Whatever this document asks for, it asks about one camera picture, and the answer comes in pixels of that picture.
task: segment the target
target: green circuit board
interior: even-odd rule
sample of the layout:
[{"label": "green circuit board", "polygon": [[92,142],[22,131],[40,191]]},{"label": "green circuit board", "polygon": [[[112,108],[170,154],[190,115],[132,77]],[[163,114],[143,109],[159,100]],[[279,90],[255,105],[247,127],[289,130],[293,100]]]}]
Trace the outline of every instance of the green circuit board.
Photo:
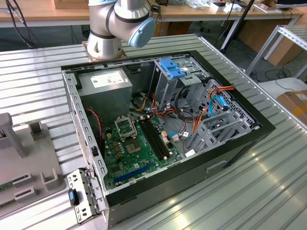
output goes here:
[{"label": "green circuit board", "polygon": [[[113,189],[182,159],[174,143],[171,142],[171,144],[165,144],[165,146],[173,154],[166,160],[159,160],[138,122],[135,120],[133,122],[138,135],[135,138],[127,138],[124,141],[120,140],[115,125],[103,130],[106,134],[105,164],[108,173],[104,177],[104,181],[107,189]],[[159,129],[161,132],[163,131],[163,128],[156,117],[151,118],[150,122],[156,129]],[[129,131],[126,124],[124,124],[123,128],[121,126],[119,126],[119,128],[120,132],[122,130]],[[142,168],[146,168],[146,170],[123,181],[114,181],[114,179],[120,176]]]},{"label": "green circuit board", "polygon": [[7,182],[5,184],[0,184],[0,192],[12,187],[13,187],[13,181]]}]

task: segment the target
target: metal workbench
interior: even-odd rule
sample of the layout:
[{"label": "metal workbench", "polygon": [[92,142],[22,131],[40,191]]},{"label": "metal workbench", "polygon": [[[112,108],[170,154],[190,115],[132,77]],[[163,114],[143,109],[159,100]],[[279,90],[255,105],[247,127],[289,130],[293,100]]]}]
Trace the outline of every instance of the metal workbench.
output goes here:
[{"label": "metal workbench", "polygon": [[[302,229],[307,226],[307,127],[210,43],[193,34],[152,39],[129,57],[198,50],[248,98],[276,130],[223,172],[114,229]],[[69,114],[60,66],[87,62],[81,45],[0,53],[0,112],[14,129],[41,120],[49,127],[63,174],[84,167]],[[0,221],[0,229],[100,229],[96,218],[77,225],[68,188]]]}]

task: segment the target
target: blue clip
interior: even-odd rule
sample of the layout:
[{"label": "blue clip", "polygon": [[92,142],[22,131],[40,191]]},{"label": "blue clip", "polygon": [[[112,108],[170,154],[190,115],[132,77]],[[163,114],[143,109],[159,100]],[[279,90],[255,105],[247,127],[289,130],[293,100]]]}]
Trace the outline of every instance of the blue clip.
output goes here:
[{"label": "blue clip", "polygon": [[170,78],[174,79],[174,78],[181,78],[181,77],[185,77],[186,73],[182,72],[177,64],[175,62],[172,61],[172,59],[161,59],[160,60],[160,64],[162,66],[162,68],[169,73]]}]

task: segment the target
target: wooden table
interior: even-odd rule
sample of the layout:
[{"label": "wooden table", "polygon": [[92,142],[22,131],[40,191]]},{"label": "wooden table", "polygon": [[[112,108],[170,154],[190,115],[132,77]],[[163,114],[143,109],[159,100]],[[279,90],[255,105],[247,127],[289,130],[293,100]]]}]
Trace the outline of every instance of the wooden table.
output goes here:
[{"label": "wooden table", "polygon": [[[28,26],[56,26],[56,25],[84,25],[89,24],[89,11],[84,10],[56,10],[52,0],[17,0],[20,5]],[[0,0],[0,8],[6,8],[5,0]],[[291,19],[289,25],[293,25],[303,13],[298,9],[292,12],[285,11],[282,14],[266,14],[261,10],[250,11],[246,20],[261,19]],[[234,23],[222,46],[224,48],[234,31],[243,11],[231,13],[229,19]],[[228,13],[214,12],[210,8],[194,9],[188,5],[161,6],[163,22],[194,22],[194,21],[224,21]],[[23,26],[17,19],[17,26]],[[0,28],[12,27],[11,18],[8,13],[0,11]]]}]

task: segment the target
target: cardboard box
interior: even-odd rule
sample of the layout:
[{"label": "cardboard box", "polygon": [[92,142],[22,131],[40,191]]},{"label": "cardboard box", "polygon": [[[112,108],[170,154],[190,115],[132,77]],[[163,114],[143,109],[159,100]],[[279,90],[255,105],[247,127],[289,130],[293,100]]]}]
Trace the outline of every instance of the cardboard box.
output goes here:
[{"label": "cardboard box", "polygon": [[307,90],[285,92],[277,101],[307,125]]}]

